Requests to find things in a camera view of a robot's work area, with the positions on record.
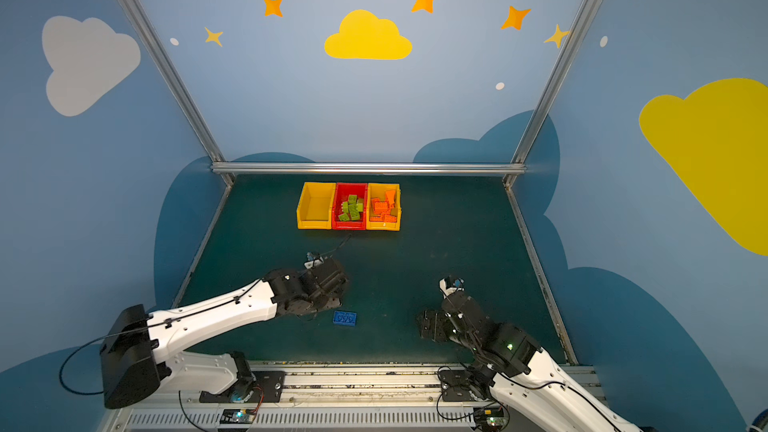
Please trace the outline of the orange wedge lego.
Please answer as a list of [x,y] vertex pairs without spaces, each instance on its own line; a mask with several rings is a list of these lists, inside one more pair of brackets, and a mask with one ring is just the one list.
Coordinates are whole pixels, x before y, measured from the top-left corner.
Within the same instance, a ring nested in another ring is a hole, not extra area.
[[394,209],[396,207],[397,194],[398,191],[396,189],[388,189],[384,192],[385,200],[389,209]]

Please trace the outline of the orange stepped lego brick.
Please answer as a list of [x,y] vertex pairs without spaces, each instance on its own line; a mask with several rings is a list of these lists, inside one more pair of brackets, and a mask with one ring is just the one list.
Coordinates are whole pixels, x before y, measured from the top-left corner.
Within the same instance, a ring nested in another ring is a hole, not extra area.
[[373,201],[373,211],[376,215],[389,214],[391,206],[387,201],[375,199]]

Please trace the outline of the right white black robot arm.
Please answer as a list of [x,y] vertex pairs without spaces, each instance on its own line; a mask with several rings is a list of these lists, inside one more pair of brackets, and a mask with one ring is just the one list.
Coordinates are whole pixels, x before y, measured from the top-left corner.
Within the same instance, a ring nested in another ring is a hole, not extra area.
[[492,320],[461,288],[443,293],[438,310],[419,317],[419,332],[472,353],[459,371],[437,373],[447,401],[492,401],[544,431],[639,431],[572,378],[530,334]]

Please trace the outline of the green 2x4 lego slanted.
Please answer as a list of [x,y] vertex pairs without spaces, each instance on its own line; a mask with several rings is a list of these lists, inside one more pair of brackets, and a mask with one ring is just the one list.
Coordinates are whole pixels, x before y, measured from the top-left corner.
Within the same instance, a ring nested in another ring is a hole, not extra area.
[[347,199],[347,208],[357,212],[364,211],[364,200],[358,195],[349,195]]

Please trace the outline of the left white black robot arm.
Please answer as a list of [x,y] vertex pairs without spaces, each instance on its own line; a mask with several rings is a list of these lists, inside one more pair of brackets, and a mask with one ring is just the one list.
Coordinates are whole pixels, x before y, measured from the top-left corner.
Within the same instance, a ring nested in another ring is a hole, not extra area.
[[206,355],[191,347],[252,323],[337,309],[348,287],[341,263],[319,258],[187,306],[126,308],[99,350],[104,405],[121,409],[157,392],[198,392],[213,402],[263,400],[267,392],[242,353]]

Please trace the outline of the long orange lego piece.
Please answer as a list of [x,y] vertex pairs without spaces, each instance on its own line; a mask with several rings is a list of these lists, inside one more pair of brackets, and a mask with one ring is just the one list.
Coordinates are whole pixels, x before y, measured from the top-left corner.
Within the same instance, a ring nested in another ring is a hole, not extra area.
[[370,222],[396,223],[398,221],[397,212],[392,210],[374,211],[369,215]]

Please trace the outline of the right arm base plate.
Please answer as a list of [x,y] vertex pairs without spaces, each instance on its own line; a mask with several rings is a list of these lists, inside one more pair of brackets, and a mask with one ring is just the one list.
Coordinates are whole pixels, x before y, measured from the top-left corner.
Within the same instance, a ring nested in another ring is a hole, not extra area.
[[441,367],[437,370],[437,378],[442,401],[480,402],[486,399],[484,389],[469,370]]

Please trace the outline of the green 2x4 lego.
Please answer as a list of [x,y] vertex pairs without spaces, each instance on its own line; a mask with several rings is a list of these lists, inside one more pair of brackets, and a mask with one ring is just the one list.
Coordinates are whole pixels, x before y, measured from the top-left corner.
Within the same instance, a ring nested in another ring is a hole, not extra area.
[[361,213],[357,208],[349,208],[348,215],[351,221],[359,221],[361,219]]

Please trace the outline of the blue 2x4 lego brick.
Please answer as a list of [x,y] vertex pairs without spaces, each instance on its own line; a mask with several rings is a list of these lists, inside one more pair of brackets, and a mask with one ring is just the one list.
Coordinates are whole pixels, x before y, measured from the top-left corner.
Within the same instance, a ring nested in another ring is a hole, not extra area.
[[333,324],[354,327],[357,324],[357,314],[354,312],[337,310],[333,314]]

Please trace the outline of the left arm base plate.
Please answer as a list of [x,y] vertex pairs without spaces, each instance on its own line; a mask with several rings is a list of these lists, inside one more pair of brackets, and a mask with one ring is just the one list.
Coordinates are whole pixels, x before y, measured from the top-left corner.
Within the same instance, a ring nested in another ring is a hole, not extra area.
[[286,378],[284,371],[257,370],[250,376],[239,378],[231,387],[219,394],[201,392],[200,403],[264,404],[281,400]]

